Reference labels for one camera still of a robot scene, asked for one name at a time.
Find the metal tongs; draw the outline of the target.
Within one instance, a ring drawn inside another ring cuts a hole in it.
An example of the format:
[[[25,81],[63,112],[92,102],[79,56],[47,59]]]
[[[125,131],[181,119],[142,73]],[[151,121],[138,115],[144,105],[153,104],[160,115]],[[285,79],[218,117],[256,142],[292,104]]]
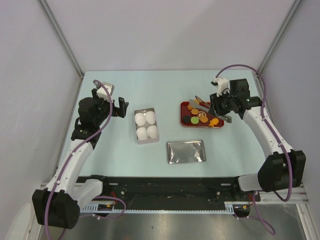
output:
[[[225,121],[227,123],[232,123],[232,118],[229,115],[217,116],[214,113],[209,113],[209,110],[210,110],[209,108],[200,105],[199,103],[197,103],[195,100],[192,100],[192,99],[189,100],[189,104],[193,108],[196,108],[198,110],[202,110],[202,111],[204,111],[204,112],[206,112],[206,113],[208,113],[208,114],[210,114],[210,115],[212,115],[212,116],[214,116],[214,117],[216,117],[216,118],[218,118],[220,120],[223,120],[223,121]]]

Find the orange flower cookie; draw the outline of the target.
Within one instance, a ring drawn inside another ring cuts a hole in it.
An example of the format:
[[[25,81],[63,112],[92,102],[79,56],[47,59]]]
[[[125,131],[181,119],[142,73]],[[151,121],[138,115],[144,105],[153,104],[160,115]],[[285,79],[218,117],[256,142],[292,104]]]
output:
[[[190,113],[194,116],[197,116],[199,114],[199,110],[197,108],[193,108]]]

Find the black round cookie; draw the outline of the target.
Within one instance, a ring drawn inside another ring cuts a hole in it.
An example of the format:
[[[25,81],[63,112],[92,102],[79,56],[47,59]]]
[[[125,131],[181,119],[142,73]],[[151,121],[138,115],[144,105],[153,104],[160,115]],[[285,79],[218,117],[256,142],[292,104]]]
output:
[[[188,123],[190,123],[190,121],[191,121],[191,117],[189,115],[184,115],[182,117],[182,122],[183,123],[188,124]]]

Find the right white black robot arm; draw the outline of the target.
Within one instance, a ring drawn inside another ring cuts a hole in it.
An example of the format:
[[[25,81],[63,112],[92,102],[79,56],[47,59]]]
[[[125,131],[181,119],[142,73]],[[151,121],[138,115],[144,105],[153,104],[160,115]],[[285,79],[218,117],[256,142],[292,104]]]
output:
[[[301,185],[306,163],[306,155],[294,150],[280,135],[270,121],[264,102],[258,96],[251,96],[248,81],[227,80],[216,77],[212,85],[217,92],[211,94],[209,113],[216,117],[234,112],[249,126],[260,144],[265,161],[257,173],[238,177],[238,183],[230,188],[231,196],[242,201],[249,191],[277,193],[287,190],[281,200],[287,202],[292,190]]]

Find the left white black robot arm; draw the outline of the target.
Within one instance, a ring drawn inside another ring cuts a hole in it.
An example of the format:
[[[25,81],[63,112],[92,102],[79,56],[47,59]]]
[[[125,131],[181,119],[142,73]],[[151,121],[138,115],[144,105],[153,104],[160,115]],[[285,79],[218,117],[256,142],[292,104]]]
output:
[[[111,118],[126,116],[129,104],[120,97],[116,107],[113,90],[113,85],[104,83],[91,91],[91,97],[80,100],[65,159],[46,187],[35,190],[32,195],[40,225],[72,229],[78,222],[80,211],[91,200],[95,197],[105,200],[110,196],[111,188],[99,179],[88,179],[79,188],[75,188],[75,184]]]

